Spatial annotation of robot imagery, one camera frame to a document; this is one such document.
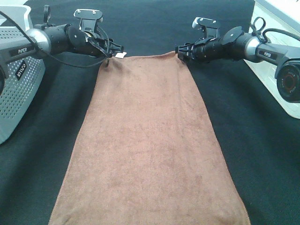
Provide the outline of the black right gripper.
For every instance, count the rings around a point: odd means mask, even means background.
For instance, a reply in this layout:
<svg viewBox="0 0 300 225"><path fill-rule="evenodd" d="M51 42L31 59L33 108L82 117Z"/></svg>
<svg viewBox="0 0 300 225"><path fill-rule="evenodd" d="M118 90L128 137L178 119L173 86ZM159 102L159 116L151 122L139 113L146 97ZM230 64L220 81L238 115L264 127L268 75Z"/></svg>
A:
<svg viewBox="0 0 300 225"><path fill-rule="evenodd" d="M213 47L209 44L214 38L202 38L195 43L185 43L175 47L175 53L178 58L184 62L197 60L199 62L214 60Z"/></svg>

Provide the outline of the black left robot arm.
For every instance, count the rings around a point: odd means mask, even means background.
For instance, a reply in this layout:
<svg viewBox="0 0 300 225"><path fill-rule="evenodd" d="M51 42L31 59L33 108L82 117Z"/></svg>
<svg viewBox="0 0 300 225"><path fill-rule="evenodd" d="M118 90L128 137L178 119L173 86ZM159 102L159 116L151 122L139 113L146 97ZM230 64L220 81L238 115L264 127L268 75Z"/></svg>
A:
<svg viewBox="0 0 300 225"><path fill-rule="evenodd" d="M20 30L23 37L0 43L0 91L9 78L8 64L26 57L43 59L47 56L71 52L94 58L110 58L123 53L124 47L98 33L82 31L70 24L41 29Z"/></svg>

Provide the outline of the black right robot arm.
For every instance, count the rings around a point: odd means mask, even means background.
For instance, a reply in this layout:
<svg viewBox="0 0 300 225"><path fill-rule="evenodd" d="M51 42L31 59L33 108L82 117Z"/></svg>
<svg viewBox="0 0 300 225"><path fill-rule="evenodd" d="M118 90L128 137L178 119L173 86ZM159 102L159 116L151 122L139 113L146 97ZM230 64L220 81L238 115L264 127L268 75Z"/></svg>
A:
<svg viewBox="0 0 300 225"><path fill-rule="evenodd" d="M300 49L267 41L266 31L245 33L240 26L222 37L205 38L177 46L175 52L183 61L208 62L218 59L266 61L276 66L274 78L280 96L289 103L300 101Z"/></svg>

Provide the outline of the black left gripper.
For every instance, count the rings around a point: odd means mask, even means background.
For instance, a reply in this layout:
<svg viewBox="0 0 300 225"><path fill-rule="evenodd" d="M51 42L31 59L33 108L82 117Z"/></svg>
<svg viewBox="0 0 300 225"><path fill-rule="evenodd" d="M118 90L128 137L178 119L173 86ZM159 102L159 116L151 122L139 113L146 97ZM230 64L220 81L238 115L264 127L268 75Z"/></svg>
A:
<svg viewBox="0 0 300 225"><path fill-rule="evenodd" d="M85 40L81 46L81 54L96 58L102 56L111 58L117 53L124 52L124 46L114 43L110 38L103 39L98 34L90 32L82 31L82 33L84 34Z"/></svg>

